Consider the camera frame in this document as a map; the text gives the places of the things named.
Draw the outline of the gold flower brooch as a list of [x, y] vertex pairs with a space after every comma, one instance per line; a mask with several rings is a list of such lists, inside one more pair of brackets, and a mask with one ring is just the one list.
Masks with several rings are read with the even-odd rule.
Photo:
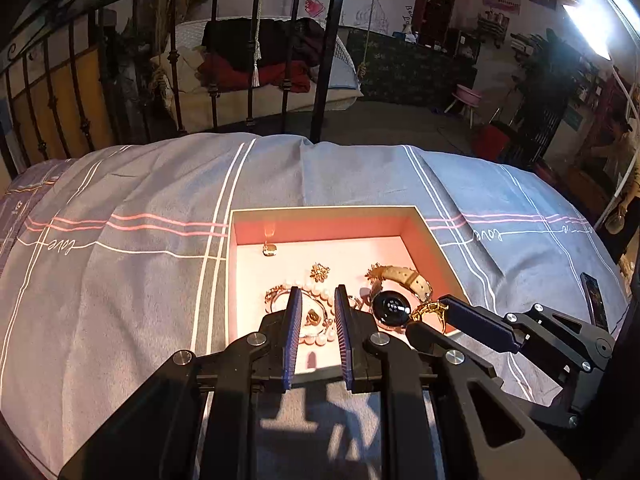
[[328, 266], [324, 266], [321, 263], [314, 263], [311, 267], [309, 277], [315, 283], [324, 283], [326, 279], [329, 277], [330, 268]]

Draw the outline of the open white pink jewelry box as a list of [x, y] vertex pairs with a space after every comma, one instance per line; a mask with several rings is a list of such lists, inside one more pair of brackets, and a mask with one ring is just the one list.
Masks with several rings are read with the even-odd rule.
[[[324, 283], [309, 273], [330, 268]], [[285, 308], [288, 292], [303, 292], [296, 382], [340, 374], [333, 299], [338, 285], [352, 306], [367, 310], [364, 274], [375, 263], [417, 270], [434, 297], [468, 295], [413, 206], [290, 207], [232, 211], [226, 271], [226, 341], [258, 330], [262, 317]]]

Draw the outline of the black smartphone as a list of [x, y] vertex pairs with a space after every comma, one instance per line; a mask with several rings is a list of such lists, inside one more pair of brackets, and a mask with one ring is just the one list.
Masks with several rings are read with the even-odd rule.
[[602, 330], [608, 330], [608, 319], [598, 281], [587, 273], [580, 274], [580, 280], [585, 291], [591, 323]]

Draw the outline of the pink stool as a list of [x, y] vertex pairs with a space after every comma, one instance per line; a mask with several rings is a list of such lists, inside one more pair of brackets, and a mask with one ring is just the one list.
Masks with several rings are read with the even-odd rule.
[[462, 86], [462, 84], [457, 85], [457, 89], [452, 96], [454, 100], [446, 107], [445, 114], [451, 112], [458, 103], [461, 103], [462, 110], [466, 110], [469, 114], [469, 128], [472, 129], [474, 127], [475, 112], [480, 106], [482, 96], [474, 90]]

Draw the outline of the white hanging swing chair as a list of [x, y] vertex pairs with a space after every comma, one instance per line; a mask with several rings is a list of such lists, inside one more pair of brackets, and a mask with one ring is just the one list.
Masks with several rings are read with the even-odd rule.
[[258, 60], [247, 43], [250, 26], [247, 16], [185, 22], [176, 41], [152, 58], [154, 90], [185, 132], [314, 109], [322, 24], [283, 16], [260, 21]]

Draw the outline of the red and black clothes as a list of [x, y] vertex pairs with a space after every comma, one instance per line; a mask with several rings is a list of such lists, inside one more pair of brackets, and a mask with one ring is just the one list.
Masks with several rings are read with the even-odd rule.
[[307, 93], [311, 72], [320, 64], [324, 29], [311, 18], [262, 20], [258, 27], [259, 58], [250, 46], [252, 21], [248, 18], [210, 21], [204, 29], [201, 84], [214, 84], [221, 92], [250, 88], [254, 76], [261, 87], [287, 88]]

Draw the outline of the red phone booth cabinet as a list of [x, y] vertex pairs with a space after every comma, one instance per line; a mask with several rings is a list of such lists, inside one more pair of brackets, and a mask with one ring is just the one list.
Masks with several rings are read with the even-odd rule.
[[445, 41], [456, 0], [416, 0], [411, 30], [421, 46], [434, 47]]

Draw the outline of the black iron bed frame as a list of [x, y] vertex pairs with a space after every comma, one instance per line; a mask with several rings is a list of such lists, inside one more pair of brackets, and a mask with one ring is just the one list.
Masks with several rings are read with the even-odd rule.
[[[152, 58], [176, 41], [179, 24], [242, 16], [252, 20], [254, 58], [260, 21], [283, 16], [322, 24], [316, 100], [304, 112], [308, 138], [318, 142], [335, 89], [342, 7], [343, 0], [29, 0], [1, 36], [3, 165], [18, 176], [50, 159], [185, 136], [154, 90]], [[285, 133], [296, 112], [205, 131]]]

